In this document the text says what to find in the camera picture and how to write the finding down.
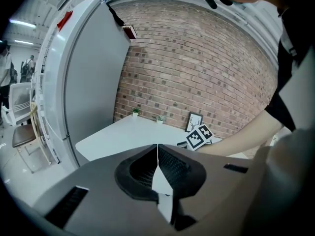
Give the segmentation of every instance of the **floor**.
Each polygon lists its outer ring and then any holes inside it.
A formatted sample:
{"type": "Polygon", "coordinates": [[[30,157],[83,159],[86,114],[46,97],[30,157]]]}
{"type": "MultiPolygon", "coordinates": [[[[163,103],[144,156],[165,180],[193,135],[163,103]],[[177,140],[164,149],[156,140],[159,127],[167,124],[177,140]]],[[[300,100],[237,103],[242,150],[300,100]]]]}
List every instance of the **floor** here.
{"type": "Polygon", "coordinates": [[[11,195],[33,206],[41,194],[66,177],[67,173],[61,164],[55,163],[47,149],[46,154],[51,157],[52,162],[51,165],[48,165],[37,143],[34,143],[28,147],[30,156],[25,149],[21,153],[34,171],[32,174],[17,154],[17,150],[11,146],[13,131],[14,127],[4,124],[4,136],[1,138],[0,127],[1,178],[11,195]]]}

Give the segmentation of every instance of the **ceiling light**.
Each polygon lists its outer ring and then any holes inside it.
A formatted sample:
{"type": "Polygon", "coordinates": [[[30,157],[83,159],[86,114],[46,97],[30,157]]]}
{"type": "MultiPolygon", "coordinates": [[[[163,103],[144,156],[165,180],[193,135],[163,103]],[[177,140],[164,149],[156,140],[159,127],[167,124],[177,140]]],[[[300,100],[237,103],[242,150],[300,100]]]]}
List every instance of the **ceiling light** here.
{"type": "Polygon", "coordinates": [[[31,27],[31,28],[36,28],[36,25],[25,23],[25,22],[22,22],[22,21],[13,20],[13,19],[9,19],[9,21],[10,21],[10,23],[13,23],[13,24],[28,26],[28,27],[31,27]]]}
{"type": "Polygon", "coordinates": [[[25,41],[20,41],[20,40],[15,40],[15,42],[17,42],[17,43],[22,43],[22,44],[33,45],[33,43],[25,42],[25,41]]]}

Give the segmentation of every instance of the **picture frame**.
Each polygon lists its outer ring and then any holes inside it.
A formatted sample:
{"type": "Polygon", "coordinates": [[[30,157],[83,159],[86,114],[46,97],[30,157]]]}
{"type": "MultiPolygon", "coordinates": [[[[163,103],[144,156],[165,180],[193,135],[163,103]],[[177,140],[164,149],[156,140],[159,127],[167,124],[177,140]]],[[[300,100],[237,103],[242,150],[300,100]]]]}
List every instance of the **picture frame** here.
{"type": "Polygon", "coordinates": [[[191,132],[196,126],[199,126],[202,124],[203,115],[189,112],[188,120],[185,128],[185,132],[191,132]]]}

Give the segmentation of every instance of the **white sleeve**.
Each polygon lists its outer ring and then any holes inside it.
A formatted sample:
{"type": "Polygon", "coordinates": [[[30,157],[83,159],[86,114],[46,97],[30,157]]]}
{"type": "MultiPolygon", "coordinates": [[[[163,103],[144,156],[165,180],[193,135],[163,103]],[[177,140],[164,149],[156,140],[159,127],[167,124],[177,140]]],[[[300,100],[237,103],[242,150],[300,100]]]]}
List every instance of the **white sleeve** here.
{"type": "Polygon", "coordinates": [[[5,63],[5,69],[11,69],[11,63],[12,63],[12,57],[11,57],[11,54],[9,53],[7,56],[6,56],[6,63],[5,63]]]}

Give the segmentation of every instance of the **black slot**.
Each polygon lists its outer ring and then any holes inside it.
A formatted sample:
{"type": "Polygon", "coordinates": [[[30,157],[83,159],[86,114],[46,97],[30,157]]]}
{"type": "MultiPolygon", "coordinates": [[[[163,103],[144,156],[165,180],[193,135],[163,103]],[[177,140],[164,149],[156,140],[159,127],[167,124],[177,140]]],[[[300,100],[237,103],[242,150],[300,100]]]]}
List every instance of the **black slot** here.
{"type": "Polygon", "coordinates": [[[73,187],[66,196],[45,216],[55,226],[63,228],[73,212],[77,209],[88,190],[73,187]]]}
{"type": "Polygon", "coordinates": [[[223,166],[223,168],[228,169],[228,170],[232,170],[232,171],[237,171],[240,173],[246,173],[248,168],[243,167],[243,166],[237,166],[237,165],[233,165],[233,164],[225,164],[223,166]]]}

